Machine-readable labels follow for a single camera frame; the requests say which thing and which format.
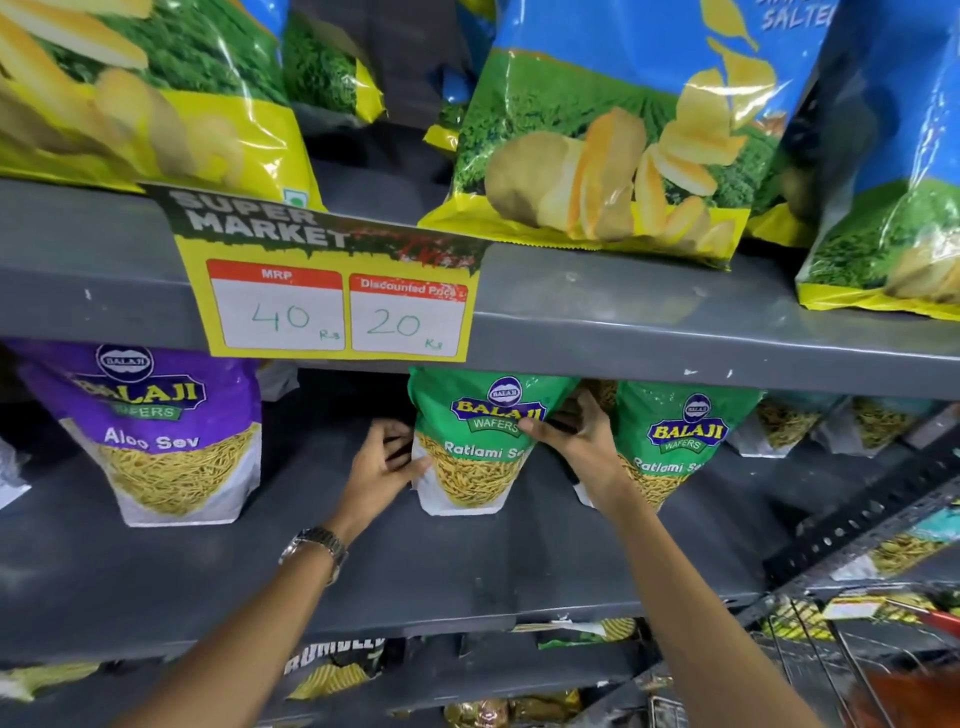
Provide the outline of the golden snack packets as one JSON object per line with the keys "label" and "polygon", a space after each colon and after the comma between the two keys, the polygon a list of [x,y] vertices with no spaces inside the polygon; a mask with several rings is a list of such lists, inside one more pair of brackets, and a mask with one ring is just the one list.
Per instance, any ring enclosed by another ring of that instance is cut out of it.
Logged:
{"label": "golden snack packets", "polygon": [[511,698],[452,703],[442,709],[448,728],[565,728],[583,710],[577,688]]}

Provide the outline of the person's left hand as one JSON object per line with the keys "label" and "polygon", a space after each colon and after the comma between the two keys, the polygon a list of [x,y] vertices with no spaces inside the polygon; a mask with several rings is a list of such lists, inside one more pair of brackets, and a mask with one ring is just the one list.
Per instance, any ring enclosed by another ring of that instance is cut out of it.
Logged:
{"label": "person's left hand", "polygon": [[413,428],[399,420],[378,418],[370,424],[335,511],[324,523],[347,548],[403,490],[390,487],[390,460],[412,455],[413,441]]}

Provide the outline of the person's right hand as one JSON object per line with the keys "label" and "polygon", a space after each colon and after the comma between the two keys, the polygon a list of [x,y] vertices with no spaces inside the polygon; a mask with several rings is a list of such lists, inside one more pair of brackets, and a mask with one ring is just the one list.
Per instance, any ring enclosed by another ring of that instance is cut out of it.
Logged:
{"label": "person's right hand", "polygon": [[574,439],[558,452],[583,486],[593,506],[613,521],[640,494],[618,458],[611,423],[594,395],[578,387],[549,418],[574,421]]}

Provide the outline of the yellow price tag card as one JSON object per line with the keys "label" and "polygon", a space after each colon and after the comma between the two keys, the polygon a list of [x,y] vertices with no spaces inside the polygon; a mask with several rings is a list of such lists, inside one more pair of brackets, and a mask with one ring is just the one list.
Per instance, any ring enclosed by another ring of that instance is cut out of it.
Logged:
{"label": "yellow price tag card", "polygon": [[212,356],[466,362],[491,240],[140,188],[166,217]]}

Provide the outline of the person's right forearm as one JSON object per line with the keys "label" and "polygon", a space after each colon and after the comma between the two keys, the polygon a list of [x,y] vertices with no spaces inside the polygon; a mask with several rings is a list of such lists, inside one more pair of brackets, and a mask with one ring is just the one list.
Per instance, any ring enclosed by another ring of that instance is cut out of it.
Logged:
{"label": "person's right forearm", "polygon": [[594,504],[627,557],[689,728],[824,728],[690,563],[631,480]]}

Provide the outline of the silver metal wrist watch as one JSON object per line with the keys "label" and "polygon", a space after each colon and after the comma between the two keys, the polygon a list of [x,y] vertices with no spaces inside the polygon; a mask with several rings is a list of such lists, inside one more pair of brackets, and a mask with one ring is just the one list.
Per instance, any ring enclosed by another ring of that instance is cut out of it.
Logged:
{"label": "silver metal wrist watch", "polygon": [[324,526],[314,526],[300,530],[281,552],[278,564],[283,565],[296,553],[312,547],[317,547],[329,553],[332,565],[327,585],[335,583],[340,576],[349,552],[339,536]]}

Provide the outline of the teal yellow snack packet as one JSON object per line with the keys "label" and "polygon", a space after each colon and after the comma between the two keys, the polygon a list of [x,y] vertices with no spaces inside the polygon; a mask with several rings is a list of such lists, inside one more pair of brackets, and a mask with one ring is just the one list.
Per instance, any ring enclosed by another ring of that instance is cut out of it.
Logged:
{"label": "teal yellow snack packet", "polygon": [[960,541],[960,499],[835,569],[834,581],[891,579]]}

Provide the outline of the yellow green chips bag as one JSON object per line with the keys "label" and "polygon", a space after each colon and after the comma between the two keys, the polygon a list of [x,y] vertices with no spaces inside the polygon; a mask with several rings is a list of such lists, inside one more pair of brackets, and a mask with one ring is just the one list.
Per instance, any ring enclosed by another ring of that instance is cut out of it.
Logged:
{"label": "yellow green chips bag", "polygon": [[283,84],[306,135],[359,129],[386,114],[366,53],[339,26],[291,6],[281,39]]}
{"label": "yellow green chips bag", "polygon": [[283,82],[289,0],[0,0],[0,177],[322,212]]}

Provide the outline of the white yellow snack packet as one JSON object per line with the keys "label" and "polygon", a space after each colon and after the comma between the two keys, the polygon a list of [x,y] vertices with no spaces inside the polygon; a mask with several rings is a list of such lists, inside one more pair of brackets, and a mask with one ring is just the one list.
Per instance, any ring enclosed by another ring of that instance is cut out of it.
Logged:
{"label": "white yellow snack packet", "polygon": [[0,670],[0,698],[30,703],[39,692],[84,680],[96,674],[101,666],[101,662],[79,661],[3,669]]}

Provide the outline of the black slotted shelf upright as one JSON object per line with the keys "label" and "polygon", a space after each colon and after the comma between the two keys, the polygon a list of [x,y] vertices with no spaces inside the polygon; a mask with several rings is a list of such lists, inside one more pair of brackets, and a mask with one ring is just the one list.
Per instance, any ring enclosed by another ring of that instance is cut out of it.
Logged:
{"label": "black slotted shelf upright", "polygon": [[960,499],[960,422],[827,512],[765,560],[769,589],[794,596]]}

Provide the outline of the grey metal shelf board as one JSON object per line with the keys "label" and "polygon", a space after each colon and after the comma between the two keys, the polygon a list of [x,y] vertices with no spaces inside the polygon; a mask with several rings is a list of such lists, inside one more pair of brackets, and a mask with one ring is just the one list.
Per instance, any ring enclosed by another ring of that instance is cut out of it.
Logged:
{"label": "grey metal shelf board", "polygon": [[[42,407],[0,405],[0,435],[27,455],[31,484],[0,511],[0,660],[186,651],[274,574],[300,529],[330,515],[368,425],[289,394],[266,405],[266,479],[236,521],[134,528],[100,468]],[[429,516],[402,491],[354,541],[305,636],[499,630],[645,608],[614,529],[539,447],[491,516]]]}
{"label": "grey metal shelf board", "polygon": [[[0,179],[0,336],[204,350],[174,238],[139,196]],[[802,308],[731,272],[494,244],[464,368],[960,402],[960,322]]]}

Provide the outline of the purple snack packet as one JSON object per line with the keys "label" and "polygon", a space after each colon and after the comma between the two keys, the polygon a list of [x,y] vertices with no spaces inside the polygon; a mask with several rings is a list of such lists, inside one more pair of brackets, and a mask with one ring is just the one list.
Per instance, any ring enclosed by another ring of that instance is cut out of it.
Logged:
{"label": "purple snack packet", "polygon": [[224,526],[258,489],[253,359],[6,338],[19,378],[102,470],[130,528]]}

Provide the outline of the blue green chips bag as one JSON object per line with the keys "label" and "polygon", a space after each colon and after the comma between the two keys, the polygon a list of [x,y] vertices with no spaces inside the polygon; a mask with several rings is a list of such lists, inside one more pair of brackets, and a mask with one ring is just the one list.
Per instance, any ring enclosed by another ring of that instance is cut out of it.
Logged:
{"label": "blue green chips bag", "polygon": [[769,173],[755,194],[747,237],[810,249],[820,219],[815,190],[820,147],[816,116],[816,111],[800,110],[787,125]]}
{"label": "blue green chips bag", "polygon": [[960,0],[841,0],[818,71],[799,303],[960,322]]}
{"label": "blue green chips bag", "polygon": [[418,225],[727,270],[836,0],[495,0]]}
{"label": "blue green chips bag", "polygon": [[459,137],[476,83],[498,30],[500,0],[453,0],[460,57],[428,75],[440,96],[437,119],[427,128],[424,142],[448,155],[455,155]]}

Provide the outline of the white plastic packet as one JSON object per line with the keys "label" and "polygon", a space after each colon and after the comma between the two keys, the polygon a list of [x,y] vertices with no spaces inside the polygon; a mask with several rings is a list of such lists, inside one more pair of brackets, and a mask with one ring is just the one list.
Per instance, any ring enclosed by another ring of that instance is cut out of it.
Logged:
{"label": "white plastic packet", "polygon": [[0,436],[0,511],[32,490],[32,484],[24,475],[31,457]]}

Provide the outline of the person's left forearm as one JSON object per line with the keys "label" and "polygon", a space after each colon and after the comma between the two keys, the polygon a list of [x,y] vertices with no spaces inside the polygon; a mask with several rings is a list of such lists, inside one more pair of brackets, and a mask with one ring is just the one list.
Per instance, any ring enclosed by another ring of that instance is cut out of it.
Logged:
{"label": "person's left forearm", "polygon": [[298,545],[263,588],[110,728],[252,728],[333,573],[326,546]]}

